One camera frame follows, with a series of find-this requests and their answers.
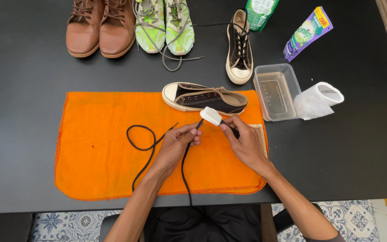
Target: sunlight detergent pouch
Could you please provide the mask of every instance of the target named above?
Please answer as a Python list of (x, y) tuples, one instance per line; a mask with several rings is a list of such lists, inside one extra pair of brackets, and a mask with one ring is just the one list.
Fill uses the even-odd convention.
[(309, 18), (298, 28), (283, 50), (285, 58), (291, 62), (305, 47), (317, 40), (333, 26), (322, 7), (317, 7)]
[(274, 12), (279, 0), (247, 0), (249, 30), (262, 30)]

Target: shoe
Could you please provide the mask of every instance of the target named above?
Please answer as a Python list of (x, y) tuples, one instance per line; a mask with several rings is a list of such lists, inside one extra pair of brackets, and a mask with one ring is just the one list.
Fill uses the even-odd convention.
[(147, 53), (158, 53), (165, 44), (163, 0), (136, 0), (135, 3), (137, 44)]
[(235, 84), (245, 84), (253, 72), (253, 57), (249, 42), (247, 12), (237, 10), (228, 24), (229, 51), (226, 72)]
[(65, 36), (70, 55), (86, 57), (98, 49), (99, 20), (103, 14), (103, 0), (74, 0)]
[(166, 43), (176, 56), (186, 55), (195, 42), (189, 9), (186, 0), (165, 0)]
[(123, 56), (135, 42), (133, 0), (105, 0), (100, 28), (100, 50), (106, 58)]
[(183, 112), (201, 111), (208, 106), (225, 116), (243, 113), (247, 105), (244, 95), (227, 91), (223, 86), (209, 88), (188, 82), (166, 85), (162, 98), (170, 107)]

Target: hand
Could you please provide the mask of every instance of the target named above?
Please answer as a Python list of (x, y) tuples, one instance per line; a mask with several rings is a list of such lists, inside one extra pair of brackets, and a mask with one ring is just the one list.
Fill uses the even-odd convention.
[(262, 153), (256, 130), (245, 124), (238, 115), (233, 115), (224, 121), (240, 133), (240, 138), (236, 139), (228, 125), (220, 125), (235, 156), (262, 177), (271, 175), (275, 167)]
[(161, 149), (153, 162), (153, 167), (158, 167), (165, 172), (165, 178), (169, 177), (177, 167), (181, 156), (185, 154), (187, 144), (197, 146), (201, 143), (202, 131), (196, 129), (197, 125), (198, 123), (186, 124), (165, 133)]

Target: black shoelace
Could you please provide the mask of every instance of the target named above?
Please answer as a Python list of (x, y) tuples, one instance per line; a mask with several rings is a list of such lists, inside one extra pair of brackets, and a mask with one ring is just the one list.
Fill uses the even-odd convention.
[(241, 27), (240, 25), (234, 22), (209, 24), (209, 25), (197, 25), (200, 27), (216, 26), (216, 25), (236, 25), (240, 28), (242, 33), (239, 33), (238, 31), (236, 31), (237, 36), (236, 36), (235, 44), (237, 45), (237, 49), (236, 49), (234, 63), (237, 62), (238, 59), (241, 59), (242, 61), (247, 62), (247, 43), (249, 41), (250, 32), (247, 32), (247, 30), (245, 29), (247, 26), (247, 10), (246, 9), (241, 9), (241, 10), (243, 10), (244, 13), (246, 14), (246, 19), (244, 20), (244, 27)]
[[(199, 124), (196, 126), (196, 129), (198, 129), (202, 122), (204, 121), (204, 119), (201, 119), (201, 121), (199, 122)], [(178, 123), (174, 124), (174, 126), (172, 126), (171, 128), (169, 128), (169, 130), (172, 130)], [(133, 127), (140, 127), (140, 128), (144, 128), (144, 129), (147, 129), (148, 131), (150, 131), (153, 135), (153, 144), (149, 147), (149, 148), (146, 148), (146, 149), (141, 149), (139, 147), (137, 147), (133, 142), (132, 140), (129, 138), (129, 130)], [(143, 171), (148, 167), (150, 161), (152, 160), (152, 157), (153, 157), (153, 154), (155, 153), (155, 147), (156, 145), (164, 138), (165, 134), (162, 135), (158, 141), (156, 141), (156, 136), (155, 136), (155, 133), (149, 129), (147, 126), (144, 126), (144, 125), (132, 125), (130, 126), (127, 130), (126, 130), (126, 137), (128, 138), (128, 141), (131, 143), (131, 145), (136, 148), (137, 150), (140, 150), (140, 151), (146, 151), (146, 150), (150, 150), (152, 149), (152, 153), (150, 154), (150, 157), (149, 157), (149, 160), (147, 161), (147, 163), (144, 165), (144, 167), (141, 169), (141, 171), (137, 174), (137, 176), (135, 177), (134, 181), (132, 182), (132, 192), (134, 192), (134, 185), (135, 185), (135, 182), (136, 180), (141, 176), (141, 174), (143, 173)], [(183, 155), (183, 159), (181, 160), (181, 177), (183, 178), (183, 182), (185, 183), (185, 186), (186, 186), (186, 189), (187, 189), (187, 194), (189, 195), (189, 207), (191, 208), (191, 212), (192, 212), (192, 196), (191, 196), (191, 191), (189, 189), (189, 186), (187, 185), (187, 181), (186, 181), (186, 178), (185, 178), (185, 174), (183, 172), (183, 166), (185, 165), (185, 159), (186, 159), (186, 156), (187, 156), (187, 152), (189, 151), (189, 147), (191, 146), (191, 142), (189, 142), (186, 146), (186, 151), (185, 151), (185, 154)]]

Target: black canvas sneaker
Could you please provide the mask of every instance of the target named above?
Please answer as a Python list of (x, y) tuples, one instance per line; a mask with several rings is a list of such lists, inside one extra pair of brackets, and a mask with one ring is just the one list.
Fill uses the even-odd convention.
[(170, 107), (183, 112), (211, 107), (225, 116), (243, 113), (247, 105), (244, 95), (227, 91), (223, 86), (209, 88), (188, 82), (166, 85), (162, 90), (162, 98)]
[(247, 11), (235, 12), (227, 28), (229, 51), (226, 59), (226, 72), (235, 84), (245, 84), (253, 72), (252, 50), (249, 42)]

